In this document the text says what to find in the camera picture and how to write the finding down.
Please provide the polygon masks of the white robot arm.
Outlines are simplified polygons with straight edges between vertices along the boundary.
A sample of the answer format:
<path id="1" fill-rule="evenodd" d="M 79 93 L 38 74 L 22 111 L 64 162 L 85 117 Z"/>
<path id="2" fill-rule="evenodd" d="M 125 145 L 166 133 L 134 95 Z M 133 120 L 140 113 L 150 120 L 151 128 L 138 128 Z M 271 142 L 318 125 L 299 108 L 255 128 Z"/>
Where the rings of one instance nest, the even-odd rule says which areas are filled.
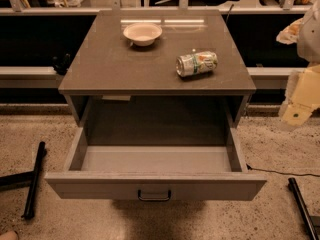
<path id="1" fill-rule="evenodd" d="M 320 108 L 320 6 L 315 2 L 305 15 L 280 31 L 276 41 L 297 44 L 297 54 L 309 62 L 302 72 L 290 74 L 285 101 L 279 110 L 283 123 L 301 126 Z"/>

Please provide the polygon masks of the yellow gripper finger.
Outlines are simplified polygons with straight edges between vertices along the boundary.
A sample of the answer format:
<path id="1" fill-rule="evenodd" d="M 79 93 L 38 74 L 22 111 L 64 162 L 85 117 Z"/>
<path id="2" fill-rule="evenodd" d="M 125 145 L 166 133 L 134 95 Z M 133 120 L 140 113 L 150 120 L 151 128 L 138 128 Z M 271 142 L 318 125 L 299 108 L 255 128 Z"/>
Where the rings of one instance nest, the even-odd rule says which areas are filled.
<path id="1" fill-rule="evenodd" d="M 283 123 L 303 125 L 320 108 L 320 65 L 294 71 L 288 78 L 285 101 L 279 110 Z"/>

